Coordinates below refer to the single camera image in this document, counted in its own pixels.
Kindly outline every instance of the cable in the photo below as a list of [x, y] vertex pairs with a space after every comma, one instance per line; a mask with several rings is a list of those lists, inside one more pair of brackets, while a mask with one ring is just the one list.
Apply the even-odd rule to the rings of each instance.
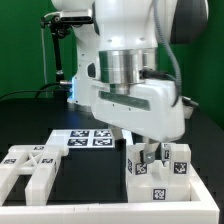
[[7, 96], [10, 96], [10, 95], [13, 95], [13, 94], [20, 94], [20, 93], [44, 93], [44, 92], [51, 92], [51, 93], [54, 93], [54, 92], [57, 92], [57, 91], [65, 91], [64, 89], [63, 90], [21, 90], [21, 91], [15, 91], [15, 92], [11, 92], [11, 93], [7, 93], [5, 95], [2, 95], [0, 96], [0, 101], [7, 97]]
[[[44, 16], [44, 18], [47, 18], [48, 16], [57, 16], [59, 14], [60, 14], [59, 12], [48, 13]], [[46, 62], [46, 47], [45, 47], [44, 30], [45, 30], [44, 28], [41, 29], [41, 42], [42, 42], [42, 51], [43, 51], [44, 83], [46, 85], [48, 83], [48, 77], [47, 77], [47, 62]]]
[[41, 40], [42, 40], [42, 50], [43, 50], [43, 64], [44, 64], [44, 83], [47, 81], [47, 63], [46, 63], [46, 48], [45, 48], [45, 38], [44, 38], [44, 29], [41, 29]]
[[170, 58], [174, 71], [175, 71], [175, 75], [176, 75], [176, 85], [178, 88], [178, 94], [181, 95], [182, 92], [182, 77], [181, 77], [181, 71], [180, 71], [180, 66], [178, 64], [178, 61], [172, 51], [172, 49], [169, 46], [168, 41], [166, 40], [166, 38], [163, 35], [161, 26], [160, 26], [160, 22], [159, 22], [159, 16], [158, 16], [158, 0], [154, 0], [154, 20], [155, 20], [155, 24], [156, 24], [156, 30], [157, 33], [159, 35], [159, 38], [167, 52], [168, 57]]
[[51, 12], [51, 13], [48, 13], [44, 16], [44, 18], [47, 18], [48, 16], [58, 16], [60, 14], [60, 12]]
[[[42, 86], [42, 87], [39, 89], [39, 91], [44, 90], [44, 89], [47, 89], [48, 87], [51, 87], [51, 86], [60, 86], [60, 82], [48, 83], [48, 84]], [[34, 98], [38, 98], [38, 96], [39, 96], [40, 94], [41, 94], [41, 92], [37, 92]]]

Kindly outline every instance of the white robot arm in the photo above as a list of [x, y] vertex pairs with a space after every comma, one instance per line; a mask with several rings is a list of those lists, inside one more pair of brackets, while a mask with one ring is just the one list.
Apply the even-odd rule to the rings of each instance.
[[172, 52], [167, 50], [178, 80], [149, 79], [145, 72], [157, 70], [159, 42], [166, 49], [168, 42], [189, 43], [204, 29], [207, 0], [52, 2], [61, 11], [60, 20], [92, 10], [94, 25], [74, 28], [79, 70], [69, 101], [90, 106], [95, 118], [149, 139], [179, 139], [185, 130], [184, 113]]

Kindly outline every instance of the black table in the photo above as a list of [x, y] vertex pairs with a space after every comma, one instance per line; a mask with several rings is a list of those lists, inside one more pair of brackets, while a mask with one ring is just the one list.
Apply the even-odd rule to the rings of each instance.
[[[63, 101], [12, 99], [0, 102], [0, 160], [12, 145], [45, 144], [53, 129], [103, 129], [92, 115], [68, 109]], [[224, 132], [196, 110], [178, 141], [192, 150], [192, 165], [221, 210], [224, 208]], [[125, 142], [109, 151], [70, 152], [62, 159], [48, 204], [127, 202]], [[29, 176], [21, 176], [5, 205], [25, 204]]]

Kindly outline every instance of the white block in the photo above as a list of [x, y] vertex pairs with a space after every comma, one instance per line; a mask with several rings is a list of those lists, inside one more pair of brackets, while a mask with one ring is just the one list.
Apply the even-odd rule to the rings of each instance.
[[60, 149], [45, 151], [26, 189], [28, 206], [46, 205], [61, 162]]

